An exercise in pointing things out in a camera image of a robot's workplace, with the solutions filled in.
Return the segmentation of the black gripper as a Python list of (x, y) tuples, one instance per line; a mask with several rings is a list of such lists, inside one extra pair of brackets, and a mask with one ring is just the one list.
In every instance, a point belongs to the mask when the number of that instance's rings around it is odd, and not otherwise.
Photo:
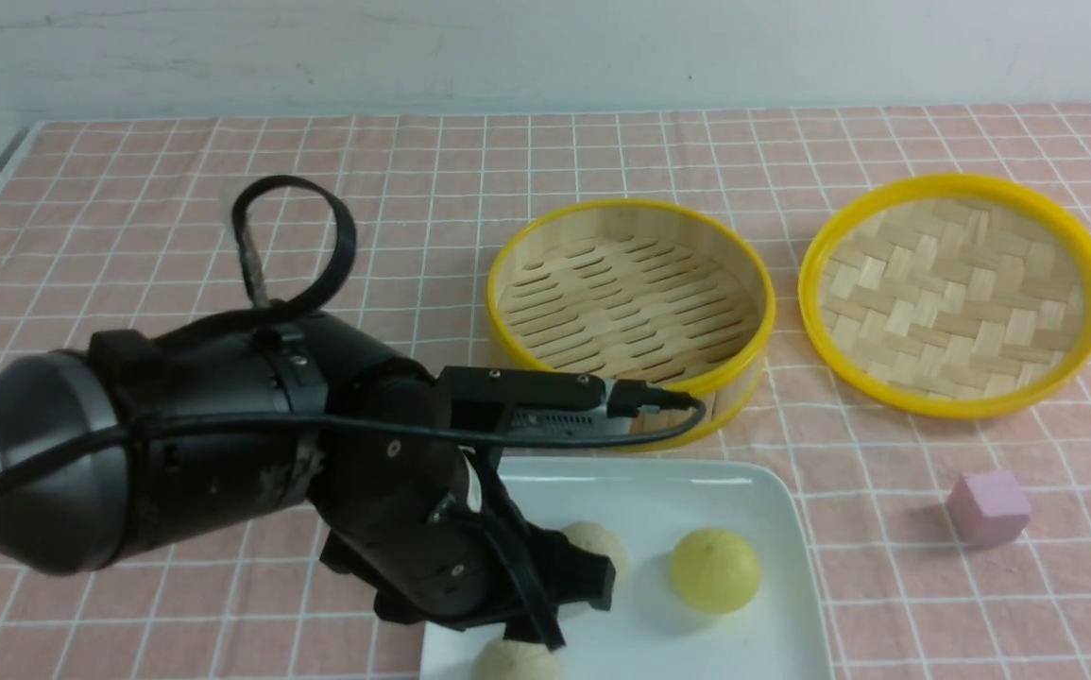
[(561, 651), (558, 615), (611, 610), (613, 564), (524, 517), (497, 479), (502, 445), (360, 429), (321, 442), (307, 494), (329, 528), (321, 564), (375, 588), (382, 620), (506, 622), (503, 640)]

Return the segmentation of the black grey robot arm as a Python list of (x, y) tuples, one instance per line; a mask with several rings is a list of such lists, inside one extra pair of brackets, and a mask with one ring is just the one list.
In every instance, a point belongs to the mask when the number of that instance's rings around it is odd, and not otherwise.
[(539, 528), (497, 475), (524, 406), (598, 410), (587, 375), (424, 366), (315, 313), (169, 348), (133, 329), (0, 374), (0, 554), (70, 576), (311, 504), (321, 564), (385, 622), (563, 645), (618, 568)]

